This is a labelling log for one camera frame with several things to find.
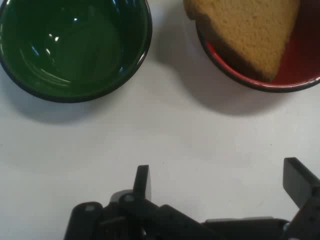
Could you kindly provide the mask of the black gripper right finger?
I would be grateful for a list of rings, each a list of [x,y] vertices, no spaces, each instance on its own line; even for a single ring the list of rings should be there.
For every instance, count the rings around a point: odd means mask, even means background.
[[[284,159],[283,188],[299,208],[290,221],[285,238],[318,240],[320,238],[320,179],[295,157]]]

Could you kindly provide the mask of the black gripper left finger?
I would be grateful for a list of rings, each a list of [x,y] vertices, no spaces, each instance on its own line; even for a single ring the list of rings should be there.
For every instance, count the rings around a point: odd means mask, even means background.
[[[104,207],[86,202],[73,208],[66,240],[213,240],[215,233],[169,205],[150,201],[148,165],[137,168],[133,188],[115,193]]]

